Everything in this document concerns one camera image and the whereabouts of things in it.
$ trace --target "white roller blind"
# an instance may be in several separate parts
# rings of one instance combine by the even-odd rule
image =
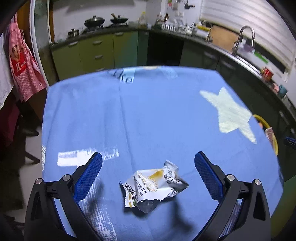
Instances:
[[[278,12],[266,0],[203,0],[201,17],[239,32],[249,25],[255,41],[290,68],[296,41]],[[250,30],[244,35],[251,37]]]

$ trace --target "apron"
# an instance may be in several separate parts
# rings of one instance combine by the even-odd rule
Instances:
[[[22,38],[17,20],[9,25],[9,33],[9,65],[20,100],[27,101],[32,95],[46,88],[46,83]]]

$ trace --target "table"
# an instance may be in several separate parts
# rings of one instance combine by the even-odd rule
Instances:
[[[194,166],[203,151],[226,174],[261,180],[270,214],[282,195],[272,147],[215,71],[137,67],[78,76],[48,92],[42,132],[46,182],[72,174],[94,151],[103,167],[79,205],[104,240],[193,240],[217,206]],[[125,208],[119,181],[135,171],[179,167],[189,187],[149,214]],[[59,200],[58,213],[74,236]]]

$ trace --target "floor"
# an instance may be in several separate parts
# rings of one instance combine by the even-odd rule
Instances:
[[[36,130],[39,135],[36,137],[25,137],[25,151],[34,157],[41,160],[41,138],[42,128],[38,126]],[[41,161],[38,164],[33,164],[32,160],[24,156],[24,163],[19,169],[19,182],[22,192],[22,209],[7,211],[5,214],[11,217],[15,217],[15,221],[24,223],[26,208],[31,194],[31,190],[35,180],[42,177],[42,164]]]

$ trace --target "cutting board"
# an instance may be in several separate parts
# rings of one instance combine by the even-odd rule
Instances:
[[[210,36],[213,44],[232,52],[234,42],[237,41],[239,35],[227,29],[214,25],[211,29]]]

